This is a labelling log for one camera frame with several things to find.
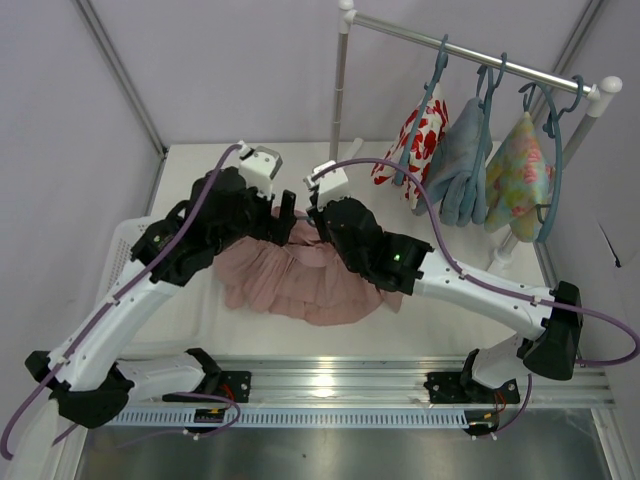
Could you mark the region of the pink pleated skirt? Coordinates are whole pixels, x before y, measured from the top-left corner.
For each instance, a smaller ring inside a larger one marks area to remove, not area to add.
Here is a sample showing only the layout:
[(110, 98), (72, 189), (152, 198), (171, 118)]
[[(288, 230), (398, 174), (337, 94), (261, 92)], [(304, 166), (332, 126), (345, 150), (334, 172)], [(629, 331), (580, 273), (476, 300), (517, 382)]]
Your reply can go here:
[(403, 295), (350, 272), (317, 230), (297, 222), (286, 245), (245, 237), (214, 259), (225, 305), (304, 320), (315, 326), (356, 323), (381, 306), (400, 311)]

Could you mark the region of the blue plastic hanger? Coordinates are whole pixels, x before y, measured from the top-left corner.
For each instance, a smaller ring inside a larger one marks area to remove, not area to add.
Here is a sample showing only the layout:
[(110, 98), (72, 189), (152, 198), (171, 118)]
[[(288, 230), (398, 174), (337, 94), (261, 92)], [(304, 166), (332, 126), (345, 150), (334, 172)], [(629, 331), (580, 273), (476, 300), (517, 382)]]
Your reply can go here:
[(318, 229), (318, 226), (317, 226), (318, 214), (315, 211), (303, 212), (303, 211), (296, 210), (294, 212), (294, 215), (297, 222), (305, 223), (310, 228), (313, 228), (315, 230)]

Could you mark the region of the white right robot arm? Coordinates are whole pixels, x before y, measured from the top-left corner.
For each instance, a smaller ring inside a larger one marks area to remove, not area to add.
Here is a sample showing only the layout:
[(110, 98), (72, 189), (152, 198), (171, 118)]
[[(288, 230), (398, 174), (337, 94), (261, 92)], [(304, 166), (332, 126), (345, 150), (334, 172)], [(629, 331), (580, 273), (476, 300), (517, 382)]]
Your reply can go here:
[[(517, 376), (555, 381), (573, 377), (583, 317), (577, 286), (553, 289), (516, 284), (486, 271), (454, 270), (429, 243), (384, 230), (360, 201), (346, 198), (308, 209), (320, 238), (347, 269), (389, 293), (432, 298), (495, 320), (513, 336), (474, 349), (458, 374), (431, 374), (425, 387), (434, 403), (486, 403), (506, 394)], [(480, 279), (471, 280), (471, 274)]]

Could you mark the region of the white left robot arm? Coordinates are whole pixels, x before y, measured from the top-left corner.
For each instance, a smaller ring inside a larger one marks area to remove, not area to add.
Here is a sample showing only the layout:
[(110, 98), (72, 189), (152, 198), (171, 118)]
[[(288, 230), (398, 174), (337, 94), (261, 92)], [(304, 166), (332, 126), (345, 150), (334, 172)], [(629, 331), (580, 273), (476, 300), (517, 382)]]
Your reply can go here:
[(223, 372), (203, 349), (126, 361), (124, 348), (169, 299), (243, 239), (281, 243), (296, 223), (296, 195), (263, 195), (236, 167), (197, 179), (190, 196), (150, 224), (131, 249), (118, 281), (69, 339), (25, 361), (40, 390), (48, 389), (59, 415), (94, 429), (129, 403), (159, 398), (198, 400), (219, 393)]

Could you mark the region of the blue hanger with floral cloth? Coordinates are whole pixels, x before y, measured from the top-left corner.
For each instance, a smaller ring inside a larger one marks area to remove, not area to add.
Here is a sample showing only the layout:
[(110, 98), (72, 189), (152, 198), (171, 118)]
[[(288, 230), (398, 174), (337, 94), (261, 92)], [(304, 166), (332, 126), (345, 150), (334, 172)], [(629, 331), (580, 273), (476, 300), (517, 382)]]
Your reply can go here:
[(440, 86), (442, 73), (448, 65), (447, 40), (447, 35), (441, 40), (432, 77), (424, 84), (421, 100), (402, 124), (393, 150), (400, 155), (398, 163), (421, 180), (426, 178), (432, 156), (448, 124), (447, 106)]

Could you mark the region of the light blue towel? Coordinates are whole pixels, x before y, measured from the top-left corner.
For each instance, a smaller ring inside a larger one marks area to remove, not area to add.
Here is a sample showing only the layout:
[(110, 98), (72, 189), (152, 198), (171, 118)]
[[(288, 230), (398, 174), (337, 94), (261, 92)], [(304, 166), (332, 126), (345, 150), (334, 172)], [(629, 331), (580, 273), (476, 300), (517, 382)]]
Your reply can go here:
[(474, 97), (439, 142), (422, 183), (428, 200), (440, 205), (443, 224), (464, 227), (484, 223), (486, 161), (492, 147), (489, 121), (481, 99)]

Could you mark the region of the white plastic basket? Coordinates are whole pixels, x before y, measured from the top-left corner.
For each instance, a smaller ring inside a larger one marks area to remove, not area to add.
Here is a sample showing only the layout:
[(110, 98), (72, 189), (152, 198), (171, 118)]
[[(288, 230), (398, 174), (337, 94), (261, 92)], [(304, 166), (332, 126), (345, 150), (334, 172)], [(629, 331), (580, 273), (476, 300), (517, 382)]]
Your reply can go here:
[[(102, 272), (97, 301), (101, 301), (116, 284), (131, 257), (131, 248), (153, 216), (122, 221), (117, 225)], [(190, 282), (160, 306), (124, 347), (121, 357), (139, 360), (181, 353), (203, 347), (210, 330), (212, 307), (209, 301), (218, 294), (212, 268), (194, 275)]]

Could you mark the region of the red floral white cloth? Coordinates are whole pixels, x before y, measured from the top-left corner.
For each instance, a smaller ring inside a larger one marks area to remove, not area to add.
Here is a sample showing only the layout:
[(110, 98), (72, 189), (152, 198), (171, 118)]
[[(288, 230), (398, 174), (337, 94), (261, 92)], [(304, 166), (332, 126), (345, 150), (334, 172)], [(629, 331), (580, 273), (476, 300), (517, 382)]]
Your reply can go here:
[[(448, 107), (439, 82), (435, 84), (425, 106), (422, 106), (423, 103), (424, 100), (419, 101), (384, 155), (385, 160), (403, 165), (421, 181), (426, 179), (436, 147), (449, 128)], [(378, 163), (372, 167), (370, 176), (376, 186), (398, 189), (411, 210), (417, 208), (422, 195), (401, 172)]]

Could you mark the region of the yellow floral cloth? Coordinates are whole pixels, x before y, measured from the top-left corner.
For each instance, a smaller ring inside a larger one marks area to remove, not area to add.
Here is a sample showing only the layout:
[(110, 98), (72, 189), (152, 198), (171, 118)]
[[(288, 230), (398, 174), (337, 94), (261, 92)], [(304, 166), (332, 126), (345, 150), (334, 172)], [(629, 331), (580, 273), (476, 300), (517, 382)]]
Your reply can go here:
[(524, 113), (486, 167), (487, 232), (511, 229), (542, 200), (549, 180), (546, 160), (531, 115)]

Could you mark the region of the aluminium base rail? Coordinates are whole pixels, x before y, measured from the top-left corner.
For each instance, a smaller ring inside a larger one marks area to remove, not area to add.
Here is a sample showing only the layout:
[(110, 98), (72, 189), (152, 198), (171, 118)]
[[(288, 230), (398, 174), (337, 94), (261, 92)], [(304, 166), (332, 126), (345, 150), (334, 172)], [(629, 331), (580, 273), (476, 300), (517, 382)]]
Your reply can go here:
[[(423, 387), (433, 371), (459, 371), (460, 356), (231, 356), (223, 370), (252, 373), (249, 404), (265, 408), (412, 408), (430, 406)], [(605, 372), (579, 368), (566, 382), (533, 378), (531, 408), (611, 409)]]

